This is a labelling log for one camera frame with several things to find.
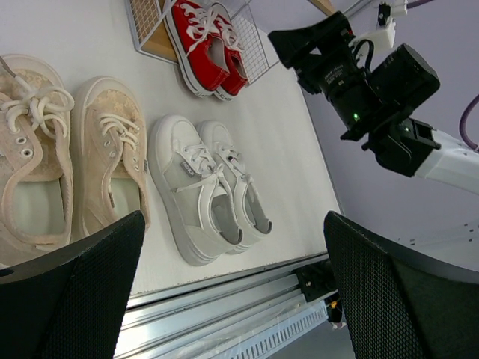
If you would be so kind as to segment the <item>white sneaker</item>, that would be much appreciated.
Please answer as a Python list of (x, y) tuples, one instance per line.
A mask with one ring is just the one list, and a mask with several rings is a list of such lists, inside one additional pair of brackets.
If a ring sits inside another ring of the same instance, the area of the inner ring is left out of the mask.
[(180, 115), (155, 122), (147, 160), (181, 257), (204, 266), (242, 243), (225, 166), (213, 159), (195, 126)]
[(218, 121), (207, 120), (198, 124), (196, 129), (216, 163), (224, 165), (225, 179), (232, 191), (234, 214), (243, 231), (242, 241), (228, 253), (241, 254), (272, 232), (272, 220), (263, 210), (254, 179), (227, 128)]

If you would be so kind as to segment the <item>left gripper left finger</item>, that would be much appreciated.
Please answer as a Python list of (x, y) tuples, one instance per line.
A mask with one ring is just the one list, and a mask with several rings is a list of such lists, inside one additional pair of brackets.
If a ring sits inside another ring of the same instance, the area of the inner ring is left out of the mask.
[(112, 358), (144, 241), (134, 211), (1, 270), (2, 358)]

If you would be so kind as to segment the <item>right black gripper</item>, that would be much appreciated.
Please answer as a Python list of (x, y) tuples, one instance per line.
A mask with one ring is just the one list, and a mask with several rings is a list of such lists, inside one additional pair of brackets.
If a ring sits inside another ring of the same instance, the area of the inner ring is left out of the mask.
[(369, 84), (375, 46), (369, 39), (357, 41), (341, 12), (308, 27), (272, 31), (268, 38), (300, 86), (309, 94), (322, 93), (339, 115), (367, 116), (378, 109)]

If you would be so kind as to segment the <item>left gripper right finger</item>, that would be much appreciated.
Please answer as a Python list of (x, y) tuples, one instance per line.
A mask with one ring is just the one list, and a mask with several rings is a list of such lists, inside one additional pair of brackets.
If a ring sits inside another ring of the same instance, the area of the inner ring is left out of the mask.
[(323, 232), (356, 358), (477, 358), (478, 273), (330, 211)]

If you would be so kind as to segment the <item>red canvas sneaker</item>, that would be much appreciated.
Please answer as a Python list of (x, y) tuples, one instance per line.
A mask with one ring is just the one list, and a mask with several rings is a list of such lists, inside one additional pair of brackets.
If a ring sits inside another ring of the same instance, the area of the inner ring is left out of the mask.
[(215, 2), (212, 9), (218, 14), (214, 24), (219, 29), (224, 43), (225, 62), (229, 75), (216, 89), (215, 96), (223, 101), (231, 101), (248, 84), (242, 52), (244, 50), (240, 38), (233, 27), (226, 8)]
[(217, 8), (196, 1), (166, 1), (162, 9), (180, 72), (198, 97), (212, 95), (229, 76), (225, 43), (215, 24), (218, 16)]

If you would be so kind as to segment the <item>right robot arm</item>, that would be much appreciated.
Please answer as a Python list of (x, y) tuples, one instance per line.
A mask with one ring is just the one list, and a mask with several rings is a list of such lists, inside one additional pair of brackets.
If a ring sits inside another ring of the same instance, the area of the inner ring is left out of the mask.
[(377, 30), (355, 36), (337, 12), (305, 28), (272, 31), (279, 61), (309, 94), (323, 95), (383, 168), (478, 192), (478, 148), (412, 117), (440, 86), (436, 71), (407, 44), (394, 45), (388, 5)]

